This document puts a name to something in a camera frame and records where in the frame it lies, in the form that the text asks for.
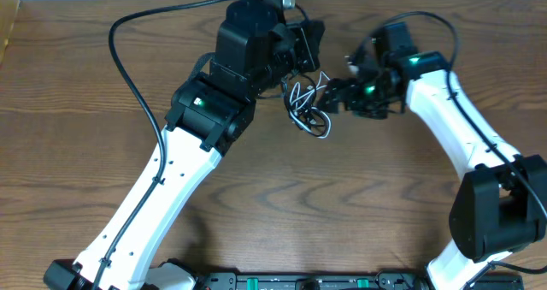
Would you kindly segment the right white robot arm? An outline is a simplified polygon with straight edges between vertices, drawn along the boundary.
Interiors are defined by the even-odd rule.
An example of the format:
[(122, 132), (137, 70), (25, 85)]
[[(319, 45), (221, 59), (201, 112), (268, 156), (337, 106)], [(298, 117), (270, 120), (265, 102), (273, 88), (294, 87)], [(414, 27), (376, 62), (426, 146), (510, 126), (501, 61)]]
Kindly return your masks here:
[(353, 77), (331, 80), (319, 109), (385, 119), (391, 105), (418, 115), (460, 180), (449, 215), (451, 240), (426, 268), (431, 289), (470, 289), (489, 270), (546, 235), (546, 163), (524, 157), (484, 119), (451, 61), (419, 51), (402, 23), (376, 29), (374, 51), (357, 49)]

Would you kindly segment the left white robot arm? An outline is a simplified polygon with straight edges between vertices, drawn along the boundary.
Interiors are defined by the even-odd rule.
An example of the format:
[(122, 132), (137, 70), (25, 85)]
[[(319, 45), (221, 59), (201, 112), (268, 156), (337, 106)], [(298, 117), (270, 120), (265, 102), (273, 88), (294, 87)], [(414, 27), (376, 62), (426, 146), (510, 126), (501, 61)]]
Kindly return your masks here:
[(152, 266), (187, 200), (253, 120), (260, 95), (316, 71), (322, 21), (288, 22), (265, 0), (227, 0), (216, 48), (173, 94), (144, 171), (103, 231), (75, 259), (44, 274), (51, 289), (193, 289), (172, 262)]

